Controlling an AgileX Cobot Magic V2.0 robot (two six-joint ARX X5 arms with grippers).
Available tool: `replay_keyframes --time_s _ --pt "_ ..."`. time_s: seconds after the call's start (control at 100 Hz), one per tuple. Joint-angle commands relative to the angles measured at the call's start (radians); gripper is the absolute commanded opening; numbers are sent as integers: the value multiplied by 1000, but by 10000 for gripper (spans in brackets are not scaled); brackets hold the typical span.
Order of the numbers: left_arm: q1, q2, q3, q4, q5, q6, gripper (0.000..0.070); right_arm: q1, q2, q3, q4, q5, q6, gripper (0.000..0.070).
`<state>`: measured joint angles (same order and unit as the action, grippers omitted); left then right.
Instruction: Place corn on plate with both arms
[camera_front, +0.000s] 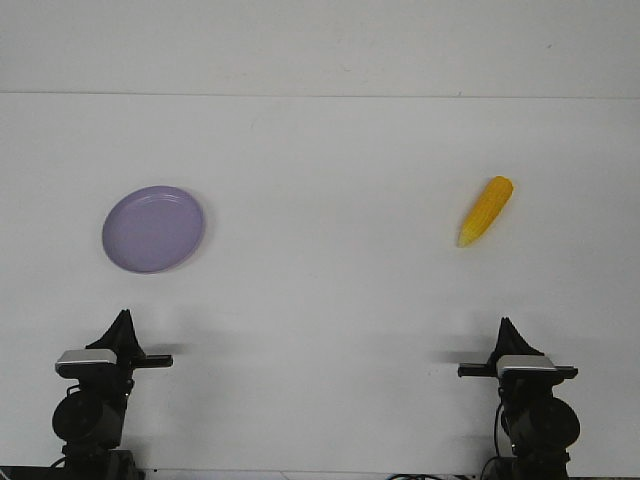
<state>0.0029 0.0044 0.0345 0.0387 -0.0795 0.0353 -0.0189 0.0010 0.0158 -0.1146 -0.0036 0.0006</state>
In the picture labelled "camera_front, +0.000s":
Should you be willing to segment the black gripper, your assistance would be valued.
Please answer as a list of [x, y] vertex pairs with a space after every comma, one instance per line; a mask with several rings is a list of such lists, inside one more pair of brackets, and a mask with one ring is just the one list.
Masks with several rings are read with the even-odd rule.
[[485, 363], [460, 363], [460, 378], [493, 378], [504, 395], [547, 395], [564, 381], [573, 380], [578, 368], [557, 365], [546, 354], [536, 352], [508, 317], [500, 321], [493, 352]]
[[132, 315], [123, 309], [97, 341], [98, 348], [86, 348], [92, 375], [112, 383], [129, 383], [135, 370], [169, 368], [170, 354], [146, 354], [141, 349], [117, 351], [114, 347], [139, 347]]

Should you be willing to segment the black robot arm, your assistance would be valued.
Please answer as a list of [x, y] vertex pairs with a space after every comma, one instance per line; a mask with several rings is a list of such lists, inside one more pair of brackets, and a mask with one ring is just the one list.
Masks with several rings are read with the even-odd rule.
[[481, 479], [567, 479], [568, 448], [580, 435], [574, 409], [553, 389], [574, 379], [574, 366], [554, 364], [522, 337], [512, 321], [500, 320], [494, 350], [484, 363], [461, 363], [457, 375], [493, 378], [499, 405], [494, 416], [495, 453]]
[[120, 447], [129, 397], [138, 369], [169, 368], [170, 354], [148, 355], [139, 344], [131, 312], [119, 312], [106, 332], [82, 349], [67, 350], [55, 372], [73, 380], [52, 416], [64, 442], [49, 466], [3, 465], [3, 479], [140, 480], [146, 473], [134, 454]]

